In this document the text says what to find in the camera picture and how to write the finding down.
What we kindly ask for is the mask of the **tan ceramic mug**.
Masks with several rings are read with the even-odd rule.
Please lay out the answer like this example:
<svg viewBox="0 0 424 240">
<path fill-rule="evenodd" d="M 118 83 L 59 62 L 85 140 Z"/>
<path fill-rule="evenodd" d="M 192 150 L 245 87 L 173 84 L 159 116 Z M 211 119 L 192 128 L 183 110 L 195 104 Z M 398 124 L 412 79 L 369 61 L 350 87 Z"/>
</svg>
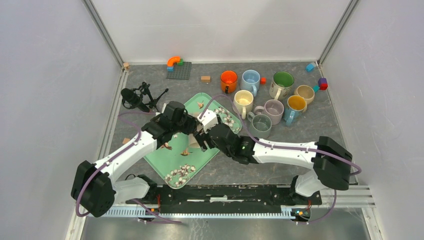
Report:
<svg viewBox="0 0 424 240">
<path fill-rule="evenodd" d="M 309 105 L 315 99 L 315 91 L 308 85 L 300 85 L 294 90 L 294 94 L 302 97 L 307 105 Z"/>
</svg>

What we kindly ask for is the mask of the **floral cream mug green inside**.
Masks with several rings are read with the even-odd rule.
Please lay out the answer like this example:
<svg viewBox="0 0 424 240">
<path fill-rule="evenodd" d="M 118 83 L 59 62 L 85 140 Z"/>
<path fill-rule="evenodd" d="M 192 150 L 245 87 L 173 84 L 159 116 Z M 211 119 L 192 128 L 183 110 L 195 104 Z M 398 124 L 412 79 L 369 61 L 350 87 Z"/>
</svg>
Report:
<svg viewBox="0 0 424 240">
<path fill-rule="evenodd" d="M 274 100 L 285 99 L 295 82 L 294 77 L 286 71 L 278 71 L 273 75 L 271 86 L 269 88 L 269 95 Z"/>
</svg>

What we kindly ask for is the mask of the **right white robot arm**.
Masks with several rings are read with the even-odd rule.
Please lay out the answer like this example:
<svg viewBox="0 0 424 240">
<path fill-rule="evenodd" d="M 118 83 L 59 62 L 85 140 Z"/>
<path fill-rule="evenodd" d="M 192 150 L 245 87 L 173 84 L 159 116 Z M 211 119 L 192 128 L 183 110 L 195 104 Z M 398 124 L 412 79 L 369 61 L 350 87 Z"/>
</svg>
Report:
<svg viewBox="0 0 424 240">
<path fill-rule="evenodd" d="M 223 123 L 208 131 L 196 130 L 193 136 L 202 150 L 218 149 L 240 164 L 278 163 L 308 169 L 291 182 L 288 196 L 295 204 L 325 188 L 346 191 L 350 186 L 353 156 L 327 136 L 305 143 L 275 142 L 237 135 Z"/>
</svg>

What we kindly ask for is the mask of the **blue tan small mug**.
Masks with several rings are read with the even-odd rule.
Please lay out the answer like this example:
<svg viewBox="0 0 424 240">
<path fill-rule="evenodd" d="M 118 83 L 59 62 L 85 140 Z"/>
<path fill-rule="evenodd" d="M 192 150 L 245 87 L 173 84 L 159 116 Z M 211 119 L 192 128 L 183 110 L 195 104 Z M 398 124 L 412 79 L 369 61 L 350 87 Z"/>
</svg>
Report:
<svg viewBox="0 0 424 240">
<path fill-rule="evenodd" d="M 283 119 L 285 125 L 290 126 L 298 119 L 307 109 L 306 100 L 299 95 L 292 95 L 287 99 L 287 106 L 284 108 Z"/>
</svg>

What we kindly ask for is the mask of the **light blue ribbed mug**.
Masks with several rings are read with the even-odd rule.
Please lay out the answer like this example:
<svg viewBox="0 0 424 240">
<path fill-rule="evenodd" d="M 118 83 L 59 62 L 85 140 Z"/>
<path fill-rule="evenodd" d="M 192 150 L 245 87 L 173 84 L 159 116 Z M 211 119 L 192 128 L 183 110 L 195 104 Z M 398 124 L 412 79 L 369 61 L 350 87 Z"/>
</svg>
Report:
<svg viewBox="0 0 424 240">
<path fill-rule="evenodd" d="M 256 97 L 260 87 L 260 80 L 261 76 L 256 70 L 246 70 L 241 76 L 240 89 L 249 91 Z"/>
</svg>

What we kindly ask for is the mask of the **orange mug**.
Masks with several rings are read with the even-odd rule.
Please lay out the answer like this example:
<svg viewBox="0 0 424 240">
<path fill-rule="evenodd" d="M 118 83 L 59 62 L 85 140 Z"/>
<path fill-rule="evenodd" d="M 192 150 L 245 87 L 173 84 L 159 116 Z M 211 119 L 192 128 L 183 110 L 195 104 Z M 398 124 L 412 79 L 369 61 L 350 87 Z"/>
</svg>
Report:
<svg viewBox="0 0 424 240">
<path fill-rule="evenodd" d="M 233 93 L 237 88 L 238 75 L 232 70 L 226 70 L 220 75 L 220 87 L 225 94 Z"/>
</svg>

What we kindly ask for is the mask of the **grey mug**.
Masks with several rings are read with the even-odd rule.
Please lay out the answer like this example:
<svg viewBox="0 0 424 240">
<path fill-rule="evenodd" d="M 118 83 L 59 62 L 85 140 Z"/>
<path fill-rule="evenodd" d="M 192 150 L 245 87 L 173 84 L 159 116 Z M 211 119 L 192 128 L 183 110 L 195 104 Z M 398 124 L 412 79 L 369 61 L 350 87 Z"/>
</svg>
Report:
<svg viewBox="0 0 424 240">
<path fill-rule="evenodd" d="M 249 121 L 248 131 L 257 138 L 266 139 L 271 134 L 272 120 L 265 114 L 249 112 L 246 116 Z"/>
</svg>

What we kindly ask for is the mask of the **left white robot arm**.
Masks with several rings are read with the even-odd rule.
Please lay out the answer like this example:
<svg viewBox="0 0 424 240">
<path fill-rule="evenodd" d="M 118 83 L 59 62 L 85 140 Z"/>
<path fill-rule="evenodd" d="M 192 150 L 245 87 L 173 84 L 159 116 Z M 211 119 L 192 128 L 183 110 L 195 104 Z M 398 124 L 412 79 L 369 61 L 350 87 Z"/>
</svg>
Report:
<svg viewBox="0 0 424 240">
<path fill-rule="evenodd" d="M 199 118 L 189 114 L 182 103 L 171 101 L 162 112 L 138 127 L 137 134 L 118 150 L 94 163 L 81 162 L 70 193 L 76 201 L 76 215 L 100 217 L 113 204 L 132 199 L 153 203 L 157 190 L 146 180 L 136 177 L 119 181 L 119 177 L 137 161 L 169 142 L 173 135 L 193 134 L 202 126 Z"/>
</svg>

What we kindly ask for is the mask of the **cream paisley mug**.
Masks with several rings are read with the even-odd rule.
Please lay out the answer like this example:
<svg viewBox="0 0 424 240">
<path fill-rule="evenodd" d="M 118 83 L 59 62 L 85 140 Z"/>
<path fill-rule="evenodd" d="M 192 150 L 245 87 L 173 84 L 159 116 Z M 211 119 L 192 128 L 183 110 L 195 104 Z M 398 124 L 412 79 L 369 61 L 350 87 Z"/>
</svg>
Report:
<svg viewBox="0 0 424 240">
<path fill-rule="evenodd" d="M 188 147 L 192 149 L 198 149 L 200 148 L 199 143 L 197 142 L 196 138 L 193 134 L 188 135 Z"/>
</svg>

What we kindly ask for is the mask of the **mauve mug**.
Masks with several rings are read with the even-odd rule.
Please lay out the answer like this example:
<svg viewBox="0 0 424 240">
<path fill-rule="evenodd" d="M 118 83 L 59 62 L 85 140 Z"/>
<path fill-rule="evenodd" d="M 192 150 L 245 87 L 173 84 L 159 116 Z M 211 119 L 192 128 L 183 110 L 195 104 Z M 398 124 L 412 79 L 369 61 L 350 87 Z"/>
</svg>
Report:
<svg viewBox="0 0 424 240">
<path fill-rule="evenodd" d="M 284 110 L 284 105 L 279 100 L 270 99 L 266 101 L 263 106 L 256 106 L 253 109 L 253 112 L 256 115 L 267 115 L 271 119 L 272 125 L 274 126 L 281 122 Z"/>
</svg>

